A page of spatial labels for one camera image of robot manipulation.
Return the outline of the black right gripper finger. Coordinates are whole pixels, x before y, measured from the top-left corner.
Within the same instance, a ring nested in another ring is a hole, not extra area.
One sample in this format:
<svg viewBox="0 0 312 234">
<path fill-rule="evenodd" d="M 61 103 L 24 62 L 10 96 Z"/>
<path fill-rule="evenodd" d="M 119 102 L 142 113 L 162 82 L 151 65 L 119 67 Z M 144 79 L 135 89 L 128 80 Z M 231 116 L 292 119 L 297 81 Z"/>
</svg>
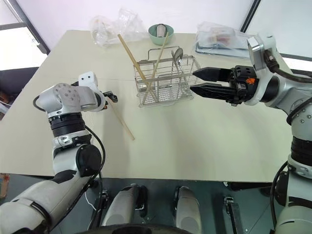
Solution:
<svg viewBox="0 0 312 234">
<path fill-rule="evenodd" d="M 236 89 L 219 84 L 203 83 L 190 86 L 190 89 L 203 98 L 224 100 L 226 102 L 236 101 Z"/>
<path fill-rule="evenodd" d="M 228 82 L 231 79 L 231 70 L 224 68 L 205 67 L 194 71 L 193 75 L 204 81 Z"/>
</svg>

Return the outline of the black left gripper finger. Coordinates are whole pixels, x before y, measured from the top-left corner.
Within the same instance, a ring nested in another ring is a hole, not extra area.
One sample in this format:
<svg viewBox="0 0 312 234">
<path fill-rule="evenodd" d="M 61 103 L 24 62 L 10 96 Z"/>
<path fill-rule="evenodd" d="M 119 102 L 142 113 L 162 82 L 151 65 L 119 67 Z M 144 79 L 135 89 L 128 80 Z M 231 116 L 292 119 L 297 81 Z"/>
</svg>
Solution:
<svg viewBox="0 0 312 234">
<path fill-rule="evenodd" d="M 112 102 L 118 102 L 118 97 L 112 91 L 107 91 L 104 93 L 105 97 L 108 97 Z"/>
</svg>

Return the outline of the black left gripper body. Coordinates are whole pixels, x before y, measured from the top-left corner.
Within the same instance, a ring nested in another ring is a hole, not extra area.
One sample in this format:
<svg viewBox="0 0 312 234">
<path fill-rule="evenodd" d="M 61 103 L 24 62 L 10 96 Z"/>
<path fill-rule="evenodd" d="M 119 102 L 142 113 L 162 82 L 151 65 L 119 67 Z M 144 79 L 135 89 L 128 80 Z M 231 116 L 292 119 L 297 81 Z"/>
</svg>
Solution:
<svg viewBox="0 0 312 234">
<path fill-rule="evenodd" d="M 108 102 L 106 100 L 106 97 L 102 92 L 98 93 L 98 108 L 100 110 L 106 110 L 107 109 Z"/>
</svg>

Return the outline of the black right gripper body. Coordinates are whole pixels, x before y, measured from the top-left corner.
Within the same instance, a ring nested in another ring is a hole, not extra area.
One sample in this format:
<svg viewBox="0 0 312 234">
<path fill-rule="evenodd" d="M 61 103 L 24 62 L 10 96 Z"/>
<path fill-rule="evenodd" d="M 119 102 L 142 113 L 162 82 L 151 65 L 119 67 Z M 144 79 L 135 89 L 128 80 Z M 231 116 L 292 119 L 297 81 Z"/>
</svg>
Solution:
<svg viewBox="0 0 312 234">
<path fill-rule="evenodd" d="M 256 91 L 256 73 L 252 66 L 237 65 L 230 69 L 229 86 L 234 88 L 234 96 L 228 100 L 237 106 L 250 100 Z"/>
</svg>

